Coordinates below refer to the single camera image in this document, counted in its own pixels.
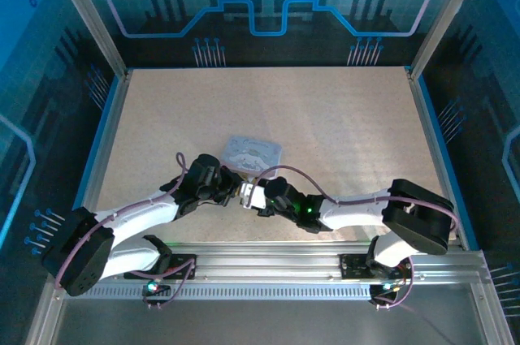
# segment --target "robotic arm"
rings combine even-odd
[[[63,272],[59,283],[71,296],[81,295],[100,279],[115,274],[135,270],[164,274],[172,265],[171,250],[157,237],[139,234],[152,226],[182,218],[202,201],[226,206],[237,193],[242,205],[258,211],[259,216],[278,214],[313,233],[347,226],[388,226],[391,232],[375,237],[366,255],[366,267],[374,277],[388,276],[394,267],[416,252],[439,255],[445,254],[448,247],[451,218],[421,205],[407,211],[407,200],[424,201],[447,211],[453,205],[407,180],[394,180],[388,190],[334,197],[331,201],[323,195],[306,196],[282,177],[261,179],[254,188],[207,154],[193,162],[178,189],[172,191],[178,179],[123,209],[96,213],[84,208],[72,211],[43,252],[43,266],[55,277],[59,277],[60,270]],[[385,199],[396,196],[403,201]],[[88,233],[92,234],[71,255]]]

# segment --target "beige work surface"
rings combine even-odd
[[[282,145],[282,163],[331,195],[356,195],[409,179],[440,192],[405,70],[277,67],[135,70],[97,209],[131,203],[180,173],[200,153],[216,157],[230,136]],[[282,170],[297,189],[315,193]],[[167,242],[369,240],[374,227],[319,235],[282,217],[260,218],[238,199],[151,229]]]

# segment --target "blue edge trim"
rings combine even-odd
[[[462,199],[461,188],[458,185],[455,170],[453,169],[452,162],[449,159],[448,148],[446,147],[446,143],[444,142],[442,131],[440,130],[439,126],[439,121],[437,120],[436,112],[433,108],[433,103],[431,102],[430,93],[428,92],[426,82],[424,81],[422,75],[419,77],[418,83],[422,92],[422,96],[424,97],[424,101],[426,103],[426,108],[428,110],[428,115],[431,120],[431,125],[433,126],[435,139],[439,144],[440,156],[442,157],[442,161],[444,163],[444,166],[446,167],[446,171],[448,172],[448,179],[449,183],[452,186],[453,195],[455,196],[454,199],[457,204],[458,214],[461,217],[462,226],[464,227],[464,232],[466,233],[468,248],[470,250],[479,250],[479,244],[477,244],[475,232],[473,231],[473,227],[471,226],[471,220],[468,215],[464,199]]]
[[[112,85],[110,86],[110,92],[108,93],[108,97],[106,98],[106,103],[105,107],[103,108],[101,119],[99,119],[99,125],[97,126],[96,136],[94,137],[92,147],[90,148],[89,158],[87,159],[87,163],[84,166],[83,176],[81,177],[80,186],[78,187],[78,192],[76,193],[76,199],[74,200],[74,205],[72,206],[72,209],[77,209],[81,207],[83,199],[85,198],[85,191],[87,190],[87,184],[89,183],[90,174],[92,173],[94,161],[96,160],[96,156],[98,155],[99,145],[101,143],[103,132],[105,131],[108,114],[110,113],[112,103],[114,102],[115,90],[117,89],[118,82],[119,79],[117,78],[117,76],[115,76],[114,80],[112,81]]]

